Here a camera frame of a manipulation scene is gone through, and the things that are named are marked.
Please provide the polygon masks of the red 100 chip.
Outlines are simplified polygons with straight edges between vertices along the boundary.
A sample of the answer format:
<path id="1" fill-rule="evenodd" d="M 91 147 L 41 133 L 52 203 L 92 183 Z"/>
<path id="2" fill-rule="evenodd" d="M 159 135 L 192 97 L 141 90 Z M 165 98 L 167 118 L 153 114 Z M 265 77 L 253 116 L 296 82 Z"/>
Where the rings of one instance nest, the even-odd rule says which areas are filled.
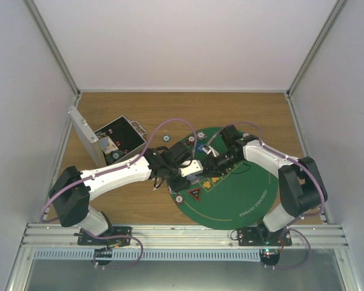
<path id="1" fill-rule="evenodd" d="M 184 197 L 182 195 L 176 195 L 174 201 L 176 205 L 181 205 L 182 203 L 184 203 Z"/>
<path id="2" fill-rule="evenodd" d="M 194 142 L 195 142 L 195 137 L 194 137 L 194 136 L 189 136 L 189 137 L 186 139 L 186 144 L 187 144 L 188 146 L 191 146 Z"/>

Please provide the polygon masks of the black red triangular all-in button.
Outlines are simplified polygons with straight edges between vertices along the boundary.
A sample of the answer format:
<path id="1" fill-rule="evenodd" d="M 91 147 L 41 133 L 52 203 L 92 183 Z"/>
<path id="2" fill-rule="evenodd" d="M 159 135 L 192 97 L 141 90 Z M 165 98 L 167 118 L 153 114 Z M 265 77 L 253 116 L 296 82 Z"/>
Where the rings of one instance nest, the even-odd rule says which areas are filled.
<path id="1" fill-rule="evenodd" d="M 188 194 L 197 202 L 199 202 L 201 200 L 201 191 L 202 188 L 196 188 L 196 189 L 192 189 L 192 190 L 188 190 Z"/>

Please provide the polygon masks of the blue green 50 chip stack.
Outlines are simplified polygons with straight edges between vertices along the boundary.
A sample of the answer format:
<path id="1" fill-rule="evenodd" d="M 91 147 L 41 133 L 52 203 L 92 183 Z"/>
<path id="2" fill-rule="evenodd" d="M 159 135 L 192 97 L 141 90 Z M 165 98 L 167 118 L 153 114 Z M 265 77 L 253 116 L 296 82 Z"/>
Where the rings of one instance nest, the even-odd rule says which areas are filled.
<path id="1" fill-rule="evenodd" d="M 163 140 L 164 142 L 169 142 L 169 141 L 170 141 L 170 139 L 171 139 L 171 137 L 170 137 L 169 135 L 164 135 L 164 136 L 162 137 L 162 140 Z"/>

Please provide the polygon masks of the blue playing card deck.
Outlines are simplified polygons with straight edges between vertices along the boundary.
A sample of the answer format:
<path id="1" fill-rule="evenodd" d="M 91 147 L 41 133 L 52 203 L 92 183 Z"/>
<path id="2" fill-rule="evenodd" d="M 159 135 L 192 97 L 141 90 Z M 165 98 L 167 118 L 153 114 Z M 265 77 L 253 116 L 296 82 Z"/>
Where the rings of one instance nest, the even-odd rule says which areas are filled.
<path id="1" fill-rule="evenodd" d="M 191 183 L 191 184 L 196 184 L 200 181 L 201 176 L 200 175 L 188 175 L 187 176 L 187 180 Z"/>

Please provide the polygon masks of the blue orange 10 chip stack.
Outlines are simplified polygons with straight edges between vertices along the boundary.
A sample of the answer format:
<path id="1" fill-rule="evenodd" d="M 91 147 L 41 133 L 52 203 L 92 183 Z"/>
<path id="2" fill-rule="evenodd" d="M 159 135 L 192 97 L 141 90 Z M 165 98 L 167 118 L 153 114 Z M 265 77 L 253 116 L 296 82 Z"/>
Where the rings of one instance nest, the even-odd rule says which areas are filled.
<path id="1" fill-rule="evenodd" d="M 203 132 L 203 131 L 197 132 L 197 139 L 198 140 L 201 141 L 201 140 L 204 140 L 206 138 L 207 138 L 207 136 L 206 136 L 205 132 Z"/>

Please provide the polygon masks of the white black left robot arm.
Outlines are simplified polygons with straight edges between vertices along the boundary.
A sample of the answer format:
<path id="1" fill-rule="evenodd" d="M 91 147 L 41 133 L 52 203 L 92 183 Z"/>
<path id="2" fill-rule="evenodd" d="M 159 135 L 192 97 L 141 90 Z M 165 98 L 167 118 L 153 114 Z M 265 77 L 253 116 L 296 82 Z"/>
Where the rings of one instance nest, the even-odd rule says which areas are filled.
<path id="1" fill-rule="evenodd" d="M 146 149 L 124 162 L 80 172 L 66 168 L 49 192 L 62 227 L 78 226 L 100 245 L 111 242 L 113 227 L 107 216 L 90 206 L 100 195 L 134 182 L 167 181 L 174 192 L 190 187 L 188 176 L 202 172 L 201 163 L 178 142 L 171 148 Z"/>

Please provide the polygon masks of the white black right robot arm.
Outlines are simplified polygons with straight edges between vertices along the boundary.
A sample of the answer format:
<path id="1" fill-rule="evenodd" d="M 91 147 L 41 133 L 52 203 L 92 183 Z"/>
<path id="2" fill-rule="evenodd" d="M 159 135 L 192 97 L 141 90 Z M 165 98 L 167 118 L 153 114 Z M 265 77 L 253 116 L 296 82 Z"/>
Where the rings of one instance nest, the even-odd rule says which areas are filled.
<path id="1" fill-rule="evenodd" d="M 306 156 L 286 155 L 254 135 L 243 136 L 232 124 L 215 133 L 202 147 L 207 158 L 203 173 L 223 174 L 230 166 L 252 162 L 278 179 L 280 203 L 265 214 L 256 231 L 257 240 L 265 246 L 278 238 L 278 231 L 287 229 L 299 219 L 312 216 L 312 209 L 325 209 L 328 194 L 315 161 Z"/>

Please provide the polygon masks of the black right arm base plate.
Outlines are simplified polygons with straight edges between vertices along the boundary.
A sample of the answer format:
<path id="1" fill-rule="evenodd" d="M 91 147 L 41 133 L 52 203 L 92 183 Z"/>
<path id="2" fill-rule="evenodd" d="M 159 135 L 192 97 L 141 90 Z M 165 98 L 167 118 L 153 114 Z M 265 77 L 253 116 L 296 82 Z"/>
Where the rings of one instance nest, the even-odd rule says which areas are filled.
<path id="1" fill-rule="evenodd" d="M 270 232 L 257 226 L 237 229 L 237 241 L 240 246 L 292 246 L 292 239 L 288 230 L 280 229 L 276 232 Z"/>

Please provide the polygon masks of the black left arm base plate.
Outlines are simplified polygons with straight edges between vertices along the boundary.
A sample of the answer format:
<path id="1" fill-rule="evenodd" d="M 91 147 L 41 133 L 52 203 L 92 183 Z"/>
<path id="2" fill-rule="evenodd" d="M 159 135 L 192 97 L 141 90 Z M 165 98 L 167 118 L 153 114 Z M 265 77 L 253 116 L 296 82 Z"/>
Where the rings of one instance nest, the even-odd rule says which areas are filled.
<path id="1" fill-rule="evenodd" d="M 108 230 L 97 238 L 90 236 L 85 230 L 80 229 L 79 233 L 74 235 L 77 237 L 79 246 L 107 246 L 122 247 L 130 244 L 130 236 L 132 228 L 129 226 L 113 226 L 113 230 Z"/>

